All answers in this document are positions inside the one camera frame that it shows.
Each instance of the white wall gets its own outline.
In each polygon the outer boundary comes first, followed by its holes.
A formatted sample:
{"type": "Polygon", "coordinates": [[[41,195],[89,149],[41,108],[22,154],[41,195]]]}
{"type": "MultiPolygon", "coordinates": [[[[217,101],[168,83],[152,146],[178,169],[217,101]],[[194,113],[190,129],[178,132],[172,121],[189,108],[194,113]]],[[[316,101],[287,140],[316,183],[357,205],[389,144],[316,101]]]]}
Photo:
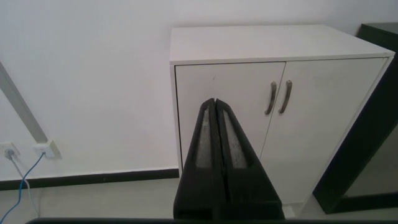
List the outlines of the white wall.
{"type": "MultiPolygon", "coordinates": [[[[169,77],[177,26],[397,22],[398,1],[0,1],[0,61],[62,153],[34,177],[178,167],[169,77]]],[[[0,97],[0,142],[34,141],[0,97]]],[[[0,155],[0,180],[17,179],[0,155]]]]}

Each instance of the white cable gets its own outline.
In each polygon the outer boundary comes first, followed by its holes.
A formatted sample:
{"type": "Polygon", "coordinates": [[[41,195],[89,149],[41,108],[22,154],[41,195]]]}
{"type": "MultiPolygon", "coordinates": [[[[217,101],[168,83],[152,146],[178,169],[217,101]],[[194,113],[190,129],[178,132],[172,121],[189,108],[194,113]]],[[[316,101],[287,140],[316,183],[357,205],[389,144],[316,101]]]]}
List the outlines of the white cable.
{"type": "MultiPolygon", "coordinates": [[[[11,158],[11,162],[14,164],[14,167],[17,169],[18,174],[20,175],[20,177],[21,177],[21,178],[24,178],[24,176],[22,175],[22,172],[19,170],[17,164],[14,162],[14,160],[13,160],[12,158],[11,158]]],[[[26,183],[26,185],[27,185],[27,192],[28,192],[29,197],[30,197],[30,202],[32,202],[33,208],[35,209],[35,212],[36,212],[36,214],[37,214],[37,217],[39,218],[39,217],[40,217],[40,213],[39,213],[38,209],[36,208],[36,205],[35,205],[35,203],[34,203],[34,201],[33,201],[32,195],[30,194],[30,185],[29,185],[29,182],[28,182],[27,180],[25,180],[25,183],[26,183]]]]}

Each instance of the black object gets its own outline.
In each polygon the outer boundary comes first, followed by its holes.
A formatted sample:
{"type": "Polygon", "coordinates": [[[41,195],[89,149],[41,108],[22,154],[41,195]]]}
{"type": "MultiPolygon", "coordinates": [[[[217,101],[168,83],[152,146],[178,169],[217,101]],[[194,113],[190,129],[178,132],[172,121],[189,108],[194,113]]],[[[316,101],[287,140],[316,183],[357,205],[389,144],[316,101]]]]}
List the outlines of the black object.
{"type": "MultiPolygon", "coordinates": [[[[398,52],[398,23],[362,24],[357,36],[398,52]]],[[[398,207],[398,192],[344,196],[397,125],[397,83],[395,57],[313,192],[325,213],[398,207]]]]}
{"type": "Polygon", "coordinates": [[[284,219],[266,172],[232,109],[221,100],[210,99],[200,108],[174,219],[284,219]]]}
{"type": "Polygon", "coordinates": [[[173,223],[239,223],[239,224],[390,224],[397,223],[397,221],[379,221],[379,220],[241,220],[241,221],[233,221],[233,222],[221,222],[217,221],[208,221],[208,220],[170,220],[170,219],[155,219],[155,218],[36,218],[27,222],[26,224],[104,224],[104,223],[112,223],[112,224],[149,224],[149,223],[159,223],[159,224],[173,224],[173,223]]]}
{"type": "MultiPolygon", "coordinates": [[[[136,180],[157,180],[179,178],[178,169],[166,170],[145,170],[120,172],[113,174],[88,174],[74,175],[68,177],[46,177],[38,179],[29,179],[31,188],[39,187],[59,187],[81,184],[103,184],[112,182],[125,182],[136,180]]],[[[4,180],[0,181],[0,190],[18,190],[21,180],[4,180]]]]}

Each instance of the cable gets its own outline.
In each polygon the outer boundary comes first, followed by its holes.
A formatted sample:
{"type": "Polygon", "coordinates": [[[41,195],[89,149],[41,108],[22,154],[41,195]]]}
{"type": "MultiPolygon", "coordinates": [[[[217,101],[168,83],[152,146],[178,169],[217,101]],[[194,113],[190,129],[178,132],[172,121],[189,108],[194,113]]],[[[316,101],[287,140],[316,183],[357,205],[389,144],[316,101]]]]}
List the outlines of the cable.
{"type": "MultiPolygon", "coordinates": [[[[15,163],[15,161],[14,161],[13,159],[11,159],[11,162],[14,164],[14,167],[17,169],[18,174],[20,175],[20,177],[21,177],[21,178],[24,178],[24,175],[22,175],[22,173],[21,173],[21,171],[19,170],[19,168],[18,168],[17,164],[15,163]]],[[[39,213],[38,209],[36,208],[35,202],[33,201],[32,194],[30,193],[30,185],[29,185],[29,182],[28,182],[27,180],[25,180],[25,184],[27,185],[27,193],[29,194],[30,202],[32,203],[33,208],[34,208],[34,210],[35,210],[35,212],[36,212],[36,214],[37,214],[37,218],[39,218],[39,217],[40,217],[40,213],[39,213]]]]}
{"type": "Polygon", "coordinates": [[[25,174],[25,176],[22,178],[21,183],[19,184],[19,190],[18,190],[18,202],[12,207],[10,208],[10,210],[8,210],[8,212],[6,212],[6,214],[2,217],[0,224],[3,223],[4,219],[6,218],[6,216],[19,205],[19,202],[21,202],[21,193],[22,193],[22,186],[24,185],[24,181],[25,178],[27,177],[27,175],[32,171],[32,169],[40,162],[40,160],[43,158],[44,156],[44,152],[42,153],[42,155],[40,156],[40,158],[37,160],[37,162],[32,166],[32,168],[30,168],[27,173],[25,174]]]}

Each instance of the white cabinet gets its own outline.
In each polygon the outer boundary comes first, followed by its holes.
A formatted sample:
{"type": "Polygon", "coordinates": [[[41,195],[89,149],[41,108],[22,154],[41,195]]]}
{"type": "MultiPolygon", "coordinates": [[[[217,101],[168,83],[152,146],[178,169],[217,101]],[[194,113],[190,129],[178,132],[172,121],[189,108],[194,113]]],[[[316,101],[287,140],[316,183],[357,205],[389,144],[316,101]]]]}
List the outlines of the white cabinet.
{"type": "Polygon", "coordinates": [[[234,111],[285,211],[298,213],[393,56],[326,26],[173,29],[180,170],[200,105],[219,98],[234,111]],[[276,97],[266,114],[271,83],[276,97]]]}
{"type": "Polygon", "coordinates": [[[175,67],[182,164],[188,154],[199,107],[210,98],[228,102],[260,157],[271,120],[272,111],[265,115],[271,102],[271,85],[275,86],[276,94],[284,66],[284,62],[276,62],[175,67]]]}

